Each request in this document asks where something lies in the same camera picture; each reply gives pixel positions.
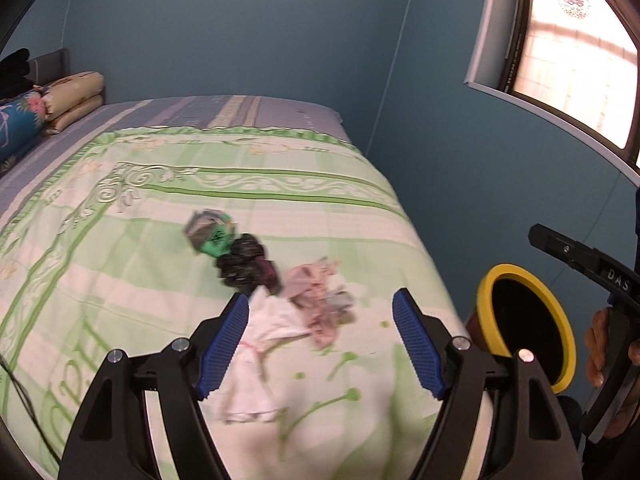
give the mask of hand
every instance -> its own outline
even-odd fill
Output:
[[[604,378],[602,369],[606,362],[607,342],[609,341],[609,308],[597,311],[591,320],[591,328],[584,333],[584,343],[589,349],[587,358],[587,379],[593,386],[602,386]],[[640,366],[640,340],[631,343],[629,346],[629,358],[631,362]],[[604,432],[605,438],[613,438],[622,434],[628,425],[635,422],[634,412],[640,400],[640,378],[629,391],[626,399],[622,403],[620,410],[616,413],[609,427]]]

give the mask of folded blanket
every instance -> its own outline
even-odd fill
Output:
[[[104,77],[97,72],[81,72],[63,77],[44,87],[42,100],[46,108],[46,121],[60,117],[64,112],[102,92]]]
[[[96,108],[104,103],[101,95],[89,97],[86,101],[82,101],[79,105],[74,106],[71,110],[66,111],[51,122],[45,124],[42,129],[43,135],[57,135],[66,127],[82,119],[85,115],[90,114]]]

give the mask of yellow ring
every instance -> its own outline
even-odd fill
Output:
[[[575,374],[577,353],[575,349],[574,331],[571,329],[569,320],[560,303],[556,300],[556,297],[544,283],[521,267],[511,264],[495,266],[480,280],[480,284],[478,285],[476,299],[478,321],[489,352],[494,355],[511,356],[511,352],[509,352],[498,329],[492,302],[494,283],[501,279],[514,280],[529,288],[545,304],[553,320],[556,322],[556,326],[560,332],[560,341],[562,342],[562,370],[556,383],[552,384],[551,390],[553,393],[559,394],[569,386]]]

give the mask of blue floral pillow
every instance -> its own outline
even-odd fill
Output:
[[[0,175],[37,144],[45,106],[38,92],[0,104]]]

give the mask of pillow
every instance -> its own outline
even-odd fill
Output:
[[[60,117],[89,97],[98,95],[104,88],[104,77],[97,72],[81,72],[54,81],[42,90],[46,108],[46,121]]]
[[[38,136],[45,108],[38,92],[0,105],[0,160],[7,160]]]
[[[96,108],[101,107],[103,103],[104,100],[101,95],[89,97],[86,101],[82,101],[79,105],[74,106],[71,110],[66,111],[59,117],[53,119],[50,123],[47,123],[42,133],[44,135],[56,135],[70,124],[79,121],[85,115],[93,112]]]
[[[31,137],[31,140],[28,140],[27,143],[19,148],[13,155],[9,155],[7,158],[0,156],[0,178],[18,164],[20,159],[35,148],[41,140],[43,140],[42,137]]]

